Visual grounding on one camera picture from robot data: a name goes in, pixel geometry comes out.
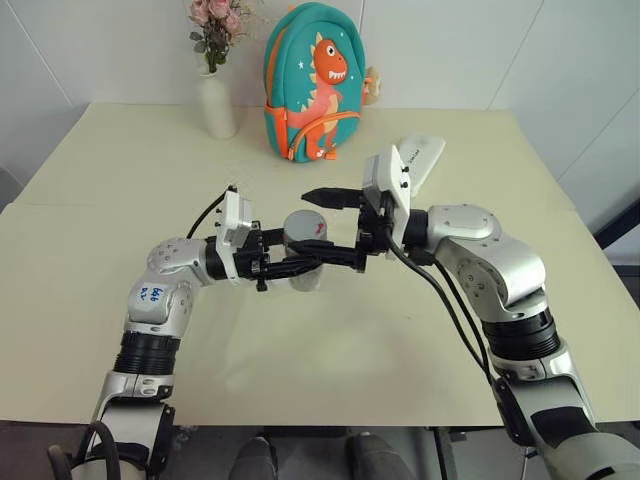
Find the shoe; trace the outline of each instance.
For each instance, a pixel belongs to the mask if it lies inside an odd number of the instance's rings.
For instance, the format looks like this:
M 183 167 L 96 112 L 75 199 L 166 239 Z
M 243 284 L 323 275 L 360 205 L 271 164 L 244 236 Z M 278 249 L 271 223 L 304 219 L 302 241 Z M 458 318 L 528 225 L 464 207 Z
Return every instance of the shoe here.
M 415 480 L 400 455 L 378 435 L 354 435 L 345 449 L 353 480 Z

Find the black shoe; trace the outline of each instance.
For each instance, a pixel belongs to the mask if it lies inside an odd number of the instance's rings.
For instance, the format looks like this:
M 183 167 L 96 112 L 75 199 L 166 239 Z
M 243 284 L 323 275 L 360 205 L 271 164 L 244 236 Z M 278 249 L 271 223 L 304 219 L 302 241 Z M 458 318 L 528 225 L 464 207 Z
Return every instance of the black shoe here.
M 229 473 L 229 480 L 276 480 L 277 478 L 276 449 L 264 437 L 252 438 L 240 449 Z
M 415 480 L 398 453 L 377 435 L 354 435 L 345 448 L 354 480 Z

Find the orange strap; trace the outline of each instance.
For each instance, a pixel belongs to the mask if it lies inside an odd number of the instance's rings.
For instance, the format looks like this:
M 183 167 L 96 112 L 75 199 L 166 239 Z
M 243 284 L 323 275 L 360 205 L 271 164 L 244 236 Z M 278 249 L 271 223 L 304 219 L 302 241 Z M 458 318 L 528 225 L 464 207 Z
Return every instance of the orange strap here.
M 293 160 L 293 157 L 295 156 L 296 152 L 298 151 L 298 148 L 300 147 L 300 142 L 302 142 L 302 139 L 305 137 L 305 135 L 309 133 L 309 130 L 317 127 L 321 123 L 333 122 L 335 120 L 342 120 L 344 118 L 354 118 L 354 117 L 360 118 L 360 114 L 358 112 L 337 112 L 337 113 L 332 113 L 330 115 L 325 115 L 324 117 L 316 118 L 313 122 L 307 123 L 297 133 L 296 138 L 293 139 L 293 145 L 289 147 L 289 155 L 287 155 L 287 158 L 289 160 Z

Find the orange dinosaur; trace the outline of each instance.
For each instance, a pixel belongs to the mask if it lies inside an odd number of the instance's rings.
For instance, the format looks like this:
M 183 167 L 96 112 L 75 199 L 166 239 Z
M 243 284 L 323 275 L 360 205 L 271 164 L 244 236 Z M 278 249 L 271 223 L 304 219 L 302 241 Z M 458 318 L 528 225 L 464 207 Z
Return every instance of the orange dinosaur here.
M 311 68 L 316 73 L 309 76 L 317 88 L 310 92 L 307 105 L 302 105 L 301 111 L 287 110 L 287 122 L 295 128 L 303 128 L 310 122 L 338 111 L 342 94 L 333 85 L 342 83 L 347 78 L 347 62 L 333 41 L 316 35 L 316 44 L 311 45 Z M 307 133 L 307 157 L 312 160 L 323 158 L 335 147 L 334 139 L 338 121 L 325 122 L 312 128 Z M 319 142 L 326 134 L 324 146 Z

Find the pink flower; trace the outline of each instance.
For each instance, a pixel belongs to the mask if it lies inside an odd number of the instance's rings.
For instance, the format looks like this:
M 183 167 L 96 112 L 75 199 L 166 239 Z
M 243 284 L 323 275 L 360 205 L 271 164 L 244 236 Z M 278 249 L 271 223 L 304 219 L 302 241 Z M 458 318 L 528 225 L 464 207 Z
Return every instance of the pink flower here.
M 231 35 L 240 33 L 240 30 L 242 30 L 240 16 L 233 10 L 229 13 L 229 16 L 224 19 L 224 28 L 226 28 L 227 32 L 229 32 Z
M 209 21 L 208 0 L 193 0 L 191 3 L 191 19 L 203 27 Z
M 209 0 L 209 11 L 213 18 L 225 18 L 231 12 L 229 0 Z

